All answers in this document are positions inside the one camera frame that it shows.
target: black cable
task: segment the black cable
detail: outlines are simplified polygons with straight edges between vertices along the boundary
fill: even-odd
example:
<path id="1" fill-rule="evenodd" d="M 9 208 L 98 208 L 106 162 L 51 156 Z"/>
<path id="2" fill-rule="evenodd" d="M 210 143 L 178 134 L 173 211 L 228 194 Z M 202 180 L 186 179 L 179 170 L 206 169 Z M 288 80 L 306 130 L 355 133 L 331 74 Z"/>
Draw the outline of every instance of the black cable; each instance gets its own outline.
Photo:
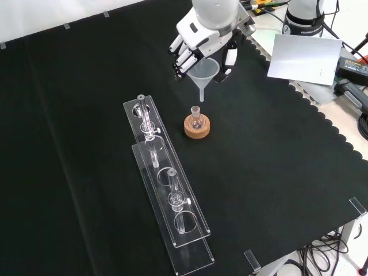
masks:
<path id="1" fill-rule="evenodd" d="M 357 239 L 358 237 L 360 237 L 360 236 L 361 236 L 361 234 L 362 234 L 362 232 L 363 232 L 363 226 L 362 226 L 362 224 L 361 224 L 361 223 L 359 223 L 359 233 L 358 233 L 358 235 L 354 238 L 354 240 L 355 240 L 355 239 Z"/>
<path id="2" fill-rule="evenodd" d="M 272 12 L 270 12 L 269 10 L 266 9 L 261 9 L 263 10 L 265 13 L 271 14 L 273 17 L 275 17 L 278 21 L 280 21 L 281 23 L 283 23 L 283 20 L 281 18 L 279 18 L 278 16 L 276 16 L 275 14 L 273 14 Z"/>
<path id="3" fill-rule="evenodd" d="M 340 12 L 340 9 L 337 10 L 336 12 L 334 11 L 333 13 L 325 13 L 324 15 L 325 16 L 331 16 L 331 15 L 336 14 L 336 13 L 339 13 L 339 12 Z"/>
<path id="4" fill-rule="evenodd" d="M 332 30 L 332 26 L 334 25 L 334 22 L 335 22 L 335 17 L 336 17 L 336 14 L 340 12 L 340 3 L 339 3 L 339 0 L 336 0 L 336 9 L 335 9 L 335 12 L 333 14 L 333 19 L 332 19 L 332 23 L 331 23 L 331 30 Z"/>
<path id="5" fill-rule="evenodd" d="M 316 5 L 316 14 L 317 14 L 317 18 L 320 18 L 321 15 L 321 11 L 320 11 L 320 0 L 317 0 L 317 5 Z M 327 24 L 325 22 L 323 22 L 323 27 L 331 34 L 333 35 L 335 38 L 340 39 L 340 37 L 329 27 L 327 26 Z M 343 45 L 347 46 L 348 48 L 350 48 L 354 53 L 356 53 L 357 55 L 359 55 L 367 64 L 368 64 L 368 59 L 366 59 L 361 53 L 359 53 L 357 50 L 355 50 L 352 46 L 348 45 L 345 41 L 343 41 Z"/>
<path id="6" fill-rule="evenodd" d="M 335 263 L 335 265 L 334 265 L 334 267 L 333 267 L 333 269 L 332 269 L 331 276 L 334 276 L 335 270 L 336 270 L 336 268 L 337 268 L 337 266 L 338 266 L 338 262 L 339 262 L 339 255 L 340 255 L 340 243 L 338 243 L 338 254 L 337 254 L 337 256 L 336 256 L 336 263 Z"/>
<path id="7" fill-rule="evenodd" d="M 327 254 L 325 253 L 326 251 L 336 251 L 337 256 L 336 256 L 336 263 L 334 264 L 334 267 L 332 269 L 332 273 L 331 276 L 334 275 L 336 267 L 338 265 L 338 261 L 339 261 L 339 255 L 340 254 L 346 254 L 349 252 L 349 249 L 346 245 L 346 243 L 341 239 L 342 238 L 342 234 L 340 232 L 338 232 L 338 230 L 334 231 L 334 234 L 327 234 L 323 237 L 321 237 L 320 239 L 318 239 L 318 241 L 323 242 L 324 244 L 319 244 L 319 245 L 314 245 L 314 244 L 307 244 L 306 246 L 304 246 L 303 248 L 298 250 L 298 253 L 300 254 L 301 257 L 301 263 L 296 262 L 295 260 L 287 260 L 287 262 L 285 264 L 287 265 L 294 265 L 296 267 L 298 267 L 300 269 L 300 271 L 302 272 L 302 276 L 313 276 L 313 274 L 311 273 L 311 271 L 308 269 L 308 260 L 312 263 L 312 265 L 316 268 L 316 270 L 318 271 L 319 275 L 322 276 L 322 273 L 326 273 L 331 269 L 331 261 L 328 258 Z M 341 243 L 343 243 L 346 247 L 346 251 L 341 251 L 340 250 L 340 246 Z M 322 267 L 319 266 L 319 264 L 317 263 L 316 259 L 315 259 L 315 252 L 319 252 L 323 255 L 324 260 L 326 261 L 327 267 L 325 269 L 323 269 Z"/>
<path id="8" fill-rule="evenodd" d="M 265 7 L 281 7 L 284 5 L 287 5 L 291 0 L 288 0 L 286 2 L 269 2 L 265 4 L 258 4 L 257 9 L 262 10 Z M 244 6 L 246 10 L 253 10 L 253 6 L 251 5 L 251 1 L 249 0 L 243 0 L 240 1 L 240 3 Z"/>
<path id="9" fill-rule="evenodd" d="M 368 140 L 368 116 L 367 114 L 362 113 L 362 115 L 358 119 L 358 131 L 366 140 Z"/>

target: clear acrylic stand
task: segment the clear acrylic stand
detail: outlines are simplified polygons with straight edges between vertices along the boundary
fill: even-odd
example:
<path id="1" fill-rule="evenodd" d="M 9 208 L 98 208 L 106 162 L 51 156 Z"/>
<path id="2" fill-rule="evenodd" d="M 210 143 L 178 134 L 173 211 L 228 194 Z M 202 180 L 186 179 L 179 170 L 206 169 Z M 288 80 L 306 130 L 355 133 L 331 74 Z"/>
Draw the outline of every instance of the clear acrylic stand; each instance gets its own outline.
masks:
<path id="1" fill-rule="evenodd" d="M 176 275 L 214 262 L 210 230 L 151 96 L 124 103 L 137 144 L 132 146 Z"/>

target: glass test tube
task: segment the glass test tube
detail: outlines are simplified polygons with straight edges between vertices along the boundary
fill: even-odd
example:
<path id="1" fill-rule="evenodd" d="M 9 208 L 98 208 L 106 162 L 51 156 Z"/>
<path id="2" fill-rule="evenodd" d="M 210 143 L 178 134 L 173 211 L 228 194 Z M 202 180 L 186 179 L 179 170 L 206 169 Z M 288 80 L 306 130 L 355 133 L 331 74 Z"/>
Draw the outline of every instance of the glass test tube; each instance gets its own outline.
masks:
<path id="1" fill-rule="evenodd" d="M 144 131 L 144 136 L 146 140 L 153 140 L 155 138 L 154 128 L 150 120 L 150 115 L 148 114 L 147 105 L 145 104 L 145 96 L 139 95 L 139 108 L 141 111 L 141 117 L 143 120 L 142 129 Z"/>
<path id="2" fill-rule="evenodd" d="M 168 182 L 170 184 L 171 197 L 170 204 L 174 212 L 181 212 L 183 210 L 183 195 L 179 191 L 178 173 L 175 169 L 171 168 L 167 171 Z M 178 231 L 180 234 L 185 233 L 183 215 L 179 214 L 176 219 L 178 225 Z"/>
<path id="3" fill-rule="evenodd" d="M 154 141 L 147 140 L 146 143 L 148 143 L 148 150 L 150 151 L 150 154 L 151 154 L 152 164 L 154 165 L 154 168 L 158 168 L 160 165 L 159 165 L 159 159 L 157 157 L 157 151 L 154 145 Z"/>

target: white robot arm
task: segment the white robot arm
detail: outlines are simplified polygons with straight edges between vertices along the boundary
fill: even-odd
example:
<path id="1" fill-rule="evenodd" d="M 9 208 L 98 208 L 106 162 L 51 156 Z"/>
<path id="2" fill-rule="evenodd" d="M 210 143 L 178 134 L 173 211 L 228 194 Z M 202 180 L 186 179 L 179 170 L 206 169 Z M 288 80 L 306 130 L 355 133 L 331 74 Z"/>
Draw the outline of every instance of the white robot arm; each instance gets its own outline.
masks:
<path id="1" fill-rule="evenodd" d="M 254 33 L 254 22 L 239 0 L 192 0 L 192 4 L 177 24 L 179 35 L 168 50 L 175 55 L 175 73 L 183 78 L 199 60 L 223 49 L 223 64 L 215 77 L 216 82 L 222 82 L 235 65 L 234 37 Z"/>
<path id="2" fill-rule="evenodd" d="M 282 33 L 320 37 L 323 31 L 324 0 L 292 0 L 287 7 Z"/>

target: robot finger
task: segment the robot finger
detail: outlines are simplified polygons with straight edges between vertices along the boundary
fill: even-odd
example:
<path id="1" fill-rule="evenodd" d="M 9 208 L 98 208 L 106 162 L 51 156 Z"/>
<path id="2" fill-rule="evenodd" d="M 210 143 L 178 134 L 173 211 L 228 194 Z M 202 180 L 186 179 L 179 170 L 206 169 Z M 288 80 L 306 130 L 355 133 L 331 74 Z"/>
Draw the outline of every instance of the robot finger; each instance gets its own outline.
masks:
<path id="1" fill-rule="evenodd" d="M 178 55 L 180 56 L 181 54 L 183 54 L 186 48 L 187 48 L 187 45 L 185 44 L 185 42 L 183 42 L 182 46 L 180 47 Z"/>
<path id="2" fill-rule="evenodd" d="M 175 65 L 178 67 L 181 66 L 191 55 L 192 51 L 189 48 L 186 48 L 176 60 Z"/>
<path id="3" fill-rule="evenodd" d="M 168 48 L 168 52 L 174 54 L 178 50 L 181 44 L 183 44 L 183 38 L 181 37 L 181 35 L 178 35 L 175 38 L 174 42 Z"/>
<path id="4" fill-rule="evenodd" d="M 179 68 L 179 71 L 182 74 L 186 74 L 188 70 L 190 70 L 195 64 L 198 63 L 198 59 L 195 55 L 191 55 L 190 58 L 188 58 Z"/>

